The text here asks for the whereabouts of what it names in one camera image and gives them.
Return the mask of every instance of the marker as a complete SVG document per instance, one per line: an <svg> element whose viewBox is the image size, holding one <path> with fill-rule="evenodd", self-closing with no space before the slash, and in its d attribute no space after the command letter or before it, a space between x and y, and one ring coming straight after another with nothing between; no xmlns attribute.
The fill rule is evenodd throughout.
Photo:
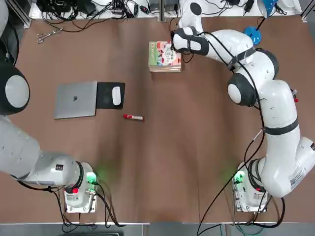
<svg viewBox="0 0 315 236"><path fill-rule="evenodd" d="M123 118L126 118L126 119L136 119L136 120L142 120L144 121L144 117L138 117L138 116L133 116L133 115L123 115Z"/></svg>

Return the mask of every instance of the wooden table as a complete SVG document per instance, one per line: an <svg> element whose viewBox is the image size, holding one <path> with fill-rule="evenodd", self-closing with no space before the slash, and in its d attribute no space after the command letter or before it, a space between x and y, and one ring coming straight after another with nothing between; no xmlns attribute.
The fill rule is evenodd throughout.
<svg viewBox="0 0 315 236"><path fill-rule="evenodd" d="M207 31L242 31L255 24L256 18L203 19ZM65 24L65 29L71 28L71 23ZM231 73L222 63L202 56L185 64L181 73L150 73L148 42L170 39L168 23L155 19L109 20L80 33L62 32L38 45L36 35L51 30L37 20L24 33L17 67L28 79L31 100L11 120L42 149L89 162L108 184L120 222L198 222L260 129L256 109L229 100ZM308 26L299 16L273 17L261 31L259 46L279 60L277 78L298 90L301 133L315 140L315 47ZM92 80L126 83L124 109L54 120L57 86ZM146 121L124 120L122 114L144 116ZM264 154L265 147L257 157ZM285 197L285 222L315 222L314 183L311 171ZM0 175L0 186L0 222L62 221L52 194L25 189L6 174ZM231 208L229 185L205 221L232 222ZM81 220L104 222L103 209L99 201L97 213ZM274 209L270 205L259 221L277 221ZM250 216L237 214L236 219Z"/></svg>

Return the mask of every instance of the stack of books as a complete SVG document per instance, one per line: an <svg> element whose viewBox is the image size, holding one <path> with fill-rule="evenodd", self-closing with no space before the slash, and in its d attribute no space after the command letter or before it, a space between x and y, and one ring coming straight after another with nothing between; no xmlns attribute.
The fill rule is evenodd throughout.
<svg viewBox="0 0 315 236"><path fill-rule="evenodd" d="M182 55L171 49L169 42L149 42L149 70L151 72L182 71Z"/></svg>

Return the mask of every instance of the laptop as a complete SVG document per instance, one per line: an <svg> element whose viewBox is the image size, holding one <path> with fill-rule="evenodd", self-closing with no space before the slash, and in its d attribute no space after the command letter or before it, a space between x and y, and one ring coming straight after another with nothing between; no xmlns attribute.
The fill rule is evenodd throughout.
<svg viewBox="0 0 315 236"><path fill-rule="evenodd" d="M96 92L97 81L59 85L54 118L95 116Z"/></svg>

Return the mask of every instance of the white mouse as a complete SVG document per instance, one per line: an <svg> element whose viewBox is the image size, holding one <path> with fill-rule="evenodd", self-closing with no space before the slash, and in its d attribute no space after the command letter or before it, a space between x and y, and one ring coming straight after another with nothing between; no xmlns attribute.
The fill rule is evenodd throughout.
<svg viewBox="0 0 315 236"><path fill-rule="evenodd" d="M122 102L122 97L121 97L121 94L120 94L120 87L113 87L112 95L113 95L113 103L114 103L114 105L115 106L120 105L121 102Z"/></svg>

